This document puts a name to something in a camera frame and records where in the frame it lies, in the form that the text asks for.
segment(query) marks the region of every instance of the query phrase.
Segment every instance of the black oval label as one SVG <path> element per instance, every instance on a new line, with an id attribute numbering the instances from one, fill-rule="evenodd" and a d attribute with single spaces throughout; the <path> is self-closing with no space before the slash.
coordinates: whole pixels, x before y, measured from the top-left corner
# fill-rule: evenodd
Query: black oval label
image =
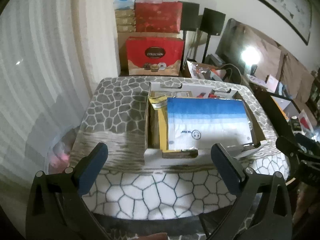
<path id="1" fill-rule="evenodd" d="M 161 58 L 165 55 L 165 50 L 159 47 L 147 48 L 144 54 L 149 58 Z"/>

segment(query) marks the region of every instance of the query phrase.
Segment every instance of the silver screw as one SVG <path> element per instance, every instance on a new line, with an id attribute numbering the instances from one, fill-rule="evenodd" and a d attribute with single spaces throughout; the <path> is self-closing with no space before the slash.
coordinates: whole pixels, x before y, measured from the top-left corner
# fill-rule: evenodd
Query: silver screw
<path id="1" fill-rule="evenodd" d="M 253 169 L 253 168 L 250 168 L 250 167 L 246 167 L 246 168 L 245 168 L 245 172 L 246 172 L 247 174 L 253 174 L 253 173 L 254 173 L 254 169 Z"/>
<path id="2" fill-rule="evenodd" d="M 43 175 L 43 171 L 38 171 L 38 172 L 36 173 L 36 176 L 37 176 L 38 178 L 40 178 L 42 175 Z"/>
<path id="3" fill-rule="evenodd" d="M 64 173 L 66 174 L 69 174 L 69 173 L 72 173 L 73 172 L 73 168 L 72 167 L 67 167 L 65 170 L 64 170 Z"/>
<path id="4" fill-rule="evenodd" d="M 276 176 L 277 176 L 278 178 L 282 178 L 282 173 L 281 173 L 281 172 L 276 171 L 275 173 L 276 173 Z"/>

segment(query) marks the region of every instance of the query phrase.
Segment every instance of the glowing light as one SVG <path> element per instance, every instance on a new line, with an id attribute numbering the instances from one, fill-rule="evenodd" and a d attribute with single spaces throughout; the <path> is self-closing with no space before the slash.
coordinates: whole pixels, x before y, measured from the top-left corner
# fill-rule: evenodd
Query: glowing light
<path id="1" fill-rule="evenodd" d="M 241 54 L 242 60 L 246 65 L 252 66 L 258 64 L 260 61 L 260 55 L 254 47 L 247 47 Z"/>

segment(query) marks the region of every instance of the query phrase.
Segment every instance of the table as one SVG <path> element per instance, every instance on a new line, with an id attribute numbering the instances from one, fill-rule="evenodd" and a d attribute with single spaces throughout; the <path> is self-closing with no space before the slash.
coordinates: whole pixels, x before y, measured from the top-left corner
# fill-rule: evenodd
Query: table
<path id="1" fill-rule="evenodd" d="M 254 113 L 268 144 L 242 161 L 258 173 L 280 171 L 287 160 L 276 149 L 276 133 L 247 87 L 231 83 L 172 77 L 105 78 L 98 85 L 73 146 L 74 167 L 98 142 L 108 146 L 108 160 L 83 200 L 90 211 L 130 220 L 163 220 L 207 213 L 233 203 L 213 164 L 175 167 L 159 172 L 144 166 L 144 112 L 149 82 L 166 86 L 207 84 L 217 90 L 237 89 Z"/>

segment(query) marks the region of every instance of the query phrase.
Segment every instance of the red plastic package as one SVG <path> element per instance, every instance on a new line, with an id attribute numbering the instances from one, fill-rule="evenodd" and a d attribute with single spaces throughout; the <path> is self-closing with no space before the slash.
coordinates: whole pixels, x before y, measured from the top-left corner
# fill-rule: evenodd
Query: red plastic package
<path id="1" fill-rule="evenodd" d="M 130 75 L 179 75 L 184 41 L 164 37 L 129 37 Z"/>
<path id="2" fill-rule="evenodd" d="M 181 2 L 136 3 L 136 32 L 179 33 Z"/>

